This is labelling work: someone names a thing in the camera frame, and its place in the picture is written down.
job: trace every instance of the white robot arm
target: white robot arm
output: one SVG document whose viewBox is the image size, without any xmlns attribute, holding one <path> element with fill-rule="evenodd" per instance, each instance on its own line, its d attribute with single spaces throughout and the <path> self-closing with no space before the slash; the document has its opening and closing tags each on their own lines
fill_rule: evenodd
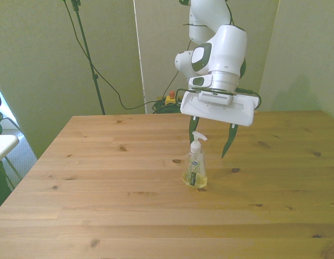
<svg viewBox="0 0 334 259">
<path fill-rule="evenodd" d="M 189 36 L 199 44 L 194 51 L 179 53 L 175 59 L 177 70 L 185 75 L 193 91 L 183 96 L 181 112 L 250 126 L 258 97 L 236 93 L 246 52 L 246 32 L 230 24 L 225 0 L 179 2 L 190 5 Z"/>
</svg>

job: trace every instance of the wall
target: wall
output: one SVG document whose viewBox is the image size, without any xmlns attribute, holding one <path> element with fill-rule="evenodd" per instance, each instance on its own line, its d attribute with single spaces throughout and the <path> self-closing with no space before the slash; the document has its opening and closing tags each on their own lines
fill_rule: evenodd
<svg viewBox="0 0 334 259">
<path fill-rule="evenodd" d="M 261 110 L 323 110 L 334 117 L 334 1 L 281 0 Z"/>
<path fill-rule="evenodd" d="M 279 0 L 229 0 L 235 25 L 248 34 L 247 71 L 240 87 L 259 90 Z M 174 59 L 189 43 L 189 7 L 177 0 L 135 0 L 141 63 L 147 101 L 162 96 L 177 70 Z M 171 90 L 187 88 L 179 74 Z"/>
<path fill-rule="evenodd" d="M 81 0 L 79 8 L 93 63 L 126 106 L 143 104 L 133 0 Z M 125 111 L 99 86 L 107 114 L 144 113 Z M 101 114 L 62 1 L 0 0 L 0 90 L 37 157 L 73 115 Z"/>
</svg>

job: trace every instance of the green wall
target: green wall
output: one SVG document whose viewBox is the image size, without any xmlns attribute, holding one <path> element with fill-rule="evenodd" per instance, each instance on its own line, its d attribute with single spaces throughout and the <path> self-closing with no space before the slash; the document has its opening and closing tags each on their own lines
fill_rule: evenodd
<svg viewBox="0 0 334 259">
<path fill-rule="evenodd" d="M 81 0 L 79 8 L 93 63 L 126 106 L 143 104 L 133 0 Z M 102 80 L 99 87 L 107 114 L 144 113 L 121 108 Z M 101 114 L 62 1 L 0 0 L 0 90 L 37 157 L 73 115 Z"/>
<path fill-rule="evenodd" d="M 334 1 L 281 0 L 260 94 L 260 110 L 334 117 Z"/>
</svg>

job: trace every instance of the wood grain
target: wood grain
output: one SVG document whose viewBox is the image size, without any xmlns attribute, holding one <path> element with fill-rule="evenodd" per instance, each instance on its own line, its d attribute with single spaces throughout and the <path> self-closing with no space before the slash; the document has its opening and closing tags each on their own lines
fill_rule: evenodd
<svg viewBox="0 0 334 259">
<path fill-rule="evenodd" d="M 73 117 L 0 207 L 2 258 L 334 258 L 334 121 L 200 119 L 208 184 L 182 182 L 182 114 Z"/>
</svg>

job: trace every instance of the hand soap bottle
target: hand soap bottle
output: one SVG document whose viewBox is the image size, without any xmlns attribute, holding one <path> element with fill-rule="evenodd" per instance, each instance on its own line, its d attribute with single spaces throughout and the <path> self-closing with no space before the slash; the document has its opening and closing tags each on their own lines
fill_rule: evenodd
<svg viewBox="0 0 334 259">
<path fill-rule="evenodd" d="M 191 143 L 190 153 L 187 155 L 189 158 L 188 169 L 182 174 L 182 180 L 190 187 L 202 188 L 207 184 L 208 178 L 205 174 L 204 154 L 198 139 L 207 140 L 207 138 L 197 131 L 192 132 L 192 134 L 194 141 Z"/>
</svg>

